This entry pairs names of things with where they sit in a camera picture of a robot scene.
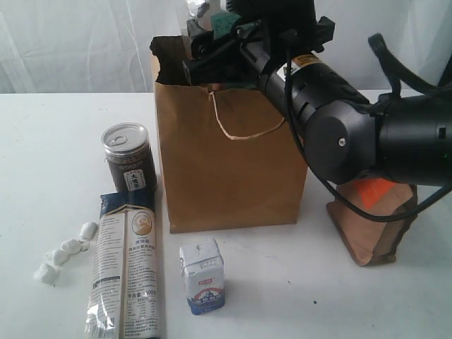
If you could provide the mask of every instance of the pull tab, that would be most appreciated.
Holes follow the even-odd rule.
[[[108,146],[120,146],[127,142],[127,138],[125,136],[117,136],[115,139],[110,140],[108,142]]]

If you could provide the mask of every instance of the yellow label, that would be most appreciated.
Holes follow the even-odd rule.
[[[312,64],[321,64],[322,63],[322,61],[313,54],[299,55],[293,59],[293,62],[295,62],[296,65],[298,67],[300,67],[301,69],[306,66],[312,65]]]

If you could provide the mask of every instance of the white marshmallow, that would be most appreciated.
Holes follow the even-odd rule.
[[[48,263],[43,263],[39,269],[33,275],[34,279],[44,283],[51,285],[58,278],[58,271],[55,270]]]
[[[80,252],[82,244],[77,239],[66,240],[61,244],[61,249],[69,254],[77,254]]]
[[[85,252],[90,248],[90,242],[82,242],[81,252]]]
[[[93,221],[85,222],[80,230],[80,238],[84,240],[91,240],[96,233],[97,224]]]
[[[61,266],[68,259],[68,252],[63,251],[62,249],[56,249],[45,254],[45,260],[49,261],[53,266]]]

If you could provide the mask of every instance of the green object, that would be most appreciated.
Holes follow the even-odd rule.
[[[213,14],[210,17],[210,23],[213,29],[213,39],[218,39],[228,34],[231,30],[232,25],[237,21],[237,19],[240,19],[240,16],[238,16],[237,14],[226,12]],[[243,25],[245,29],[252,26],[252,23]]]

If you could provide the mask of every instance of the orange object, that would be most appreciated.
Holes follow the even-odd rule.
[[[395,182],[389,182],[385,179],[363,179],[353,182],[353,186],[358,190],[362,203],[367,210],[374,207],[395,185]]]

